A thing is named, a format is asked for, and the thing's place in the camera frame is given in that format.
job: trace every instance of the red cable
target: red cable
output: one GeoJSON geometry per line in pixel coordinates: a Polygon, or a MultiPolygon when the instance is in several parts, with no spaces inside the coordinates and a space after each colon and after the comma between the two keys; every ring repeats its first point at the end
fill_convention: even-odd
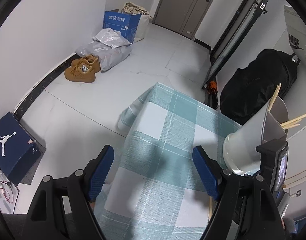
{"type": "Polygon", "coordinates": [[[9,192],[8,192],[8,190],[6,190],[6,189],[4,189],[4,188],[2,188],[2,187],[0,187],[0,190],[4,190],[4,191],[6,191],[7,193],[8,193],[8,195],[9,195],[9,198],[7,199],[7,197],[6,197],[6,194],[5,193],[3,193],[3,195],[4,195],[4,197],[5,197],[5,199],[6,199],[6,201],[8,201],[9,202],[9,199],[11,198],[11,195],[9,194],[9,192]]]}
{"type": "Polygon", "coordinates": [[[9,201],[7,200],[9,204],[12,204],[12,203],[14,202],[14,192],[12,191],[12,188],[11,188],[11,193],[12,193],[12,195],[13,195],[13,200],[12,200],[12,202],[9,202],[9,201]]]}

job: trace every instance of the teal plaid fabric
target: teal plaid fabric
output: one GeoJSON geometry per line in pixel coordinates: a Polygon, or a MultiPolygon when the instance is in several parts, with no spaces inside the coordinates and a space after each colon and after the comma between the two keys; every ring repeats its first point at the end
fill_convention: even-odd
{"type": "Polygon", "coordinates": [[[157,83],[122,113],[118,127],[129,130],[120,167],[105,197],[96,199],[106,238],[199,239],[209,197],[192,149],[202,145],[225,168],[224,139],[240,125],[157,83]]]}

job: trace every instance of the jordan shoe box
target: jordan shoe box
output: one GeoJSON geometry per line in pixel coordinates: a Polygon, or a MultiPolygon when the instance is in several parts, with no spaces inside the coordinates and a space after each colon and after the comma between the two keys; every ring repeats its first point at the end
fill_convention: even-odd
{"type": "Polygon", "coordinates": [[[18,185],[41,156],[38,142],[9,112],[0,119],[0,169],[18,185]]]}

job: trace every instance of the tan sneaker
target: tan sneaker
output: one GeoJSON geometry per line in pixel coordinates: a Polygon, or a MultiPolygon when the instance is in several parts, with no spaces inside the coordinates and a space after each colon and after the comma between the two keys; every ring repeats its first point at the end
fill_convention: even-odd
{"type": "Polygon", "coordinates": [[[95,72],[92,66],[83,64],[82,62],[75,66],[65,69],[64,76],[69,81],[92,83],[95,80],[95,72]]]}
{"type": "Polygon", "coordinates": [[[95,73],[101,70],[98,57],[94,57],[92,54],[79,59],[74,59],[71,63],[72,68],[78,66],[81,62],[83,62],[84,65],[92,66],[95,73]]]}

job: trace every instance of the small screen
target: small screen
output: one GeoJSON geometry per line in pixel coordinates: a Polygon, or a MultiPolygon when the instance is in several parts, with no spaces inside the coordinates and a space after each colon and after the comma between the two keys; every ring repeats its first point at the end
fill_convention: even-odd
{"type": "Polygon", "coordinates": [[[276,182],[275,182],[275,188],[274,191],[277,191],[282,183],[284,182],[284,178],[285,178],[285,172],[287,170],[287,153],[285,153],[285,155],[282,157],[281,162],[280,162],[280,167],[279,167],[279,173],[277,174],[276,178],[276,182]]]}

